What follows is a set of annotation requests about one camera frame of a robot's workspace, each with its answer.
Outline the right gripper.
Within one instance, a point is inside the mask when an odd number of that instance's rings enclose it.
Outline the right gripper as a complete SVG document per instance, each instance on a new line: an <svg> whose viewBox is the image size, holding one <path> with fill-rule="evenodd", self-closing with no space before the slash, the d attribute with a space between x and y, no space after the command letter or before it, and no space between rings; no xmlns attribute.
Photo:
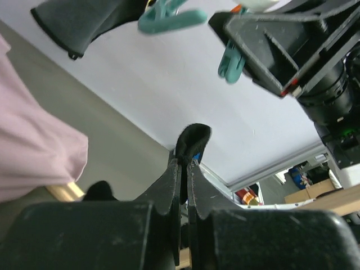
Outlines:
<svg viewBox="0 0 360 270"><path fill-rule="evenodd" d="M359 41L359 1L290 1L268 14L217 12L209 25L278 97L310 92Z"/></svg>

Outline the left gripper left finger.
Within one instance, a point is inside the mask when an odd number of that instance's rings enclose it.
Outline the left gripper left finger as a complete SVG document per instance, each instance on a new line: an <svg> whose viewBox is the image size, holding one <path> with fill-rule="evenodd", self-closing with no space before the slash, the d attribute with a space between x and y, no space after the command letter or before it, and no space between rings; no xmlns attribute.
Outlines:
<svg viewBox="0 0 360 270"><path fill-rule="evenodd" d="M175 269L181 166L132 201L46 202L25 208L1 242L2 269Z"/></svg>

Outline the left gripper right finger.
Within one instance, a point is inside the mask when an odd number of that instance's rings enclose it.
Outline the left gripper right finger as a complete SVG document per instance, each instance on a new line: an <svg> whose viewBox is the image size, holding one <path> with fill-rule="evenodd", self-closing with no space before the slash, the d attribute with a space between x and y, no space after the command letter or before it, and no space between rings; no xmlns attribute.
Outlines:
<svg viewBox="0 0 360 270"><path fill-rule="evenodd" d="M243 209L218 191L197 161L187 166L193 269L358 269L359 247L329 211Z"/></svg>

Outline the black sock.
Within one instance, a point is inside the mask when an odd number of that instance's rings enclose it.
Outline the black sock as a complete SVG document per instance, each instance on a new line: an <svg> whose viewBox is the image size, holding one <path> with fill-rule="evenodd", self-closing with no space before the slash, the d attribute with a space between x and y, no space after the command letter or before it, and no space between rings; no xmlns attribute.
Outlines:
<svg viewBox="0 0 360 270"><path fill-rule="evenodd" d="M187 166L193 160L201 162L212 133L211 127L201 123L190 124L179 135L175 146L175 158L182 167L180 203L183 205L187 194ZM113 191L106 181L98 181L87 190L83 201L115 201Z"/></svg>

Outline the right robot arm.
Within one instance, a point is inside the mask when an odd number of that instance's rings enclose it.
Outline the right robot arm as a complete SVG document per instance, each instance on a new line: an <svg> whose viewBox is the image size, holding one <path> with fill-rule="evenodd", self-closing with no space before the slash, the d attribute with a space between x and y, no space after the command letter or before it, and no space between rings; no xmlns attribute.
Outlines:
<svg viewBox="0 0 360 270"><path fill-rule="evenodd" d="M267 13L217 12L226 67L278 97L293 95L339 168L359 163L359 2L291 1Z"/></svg>

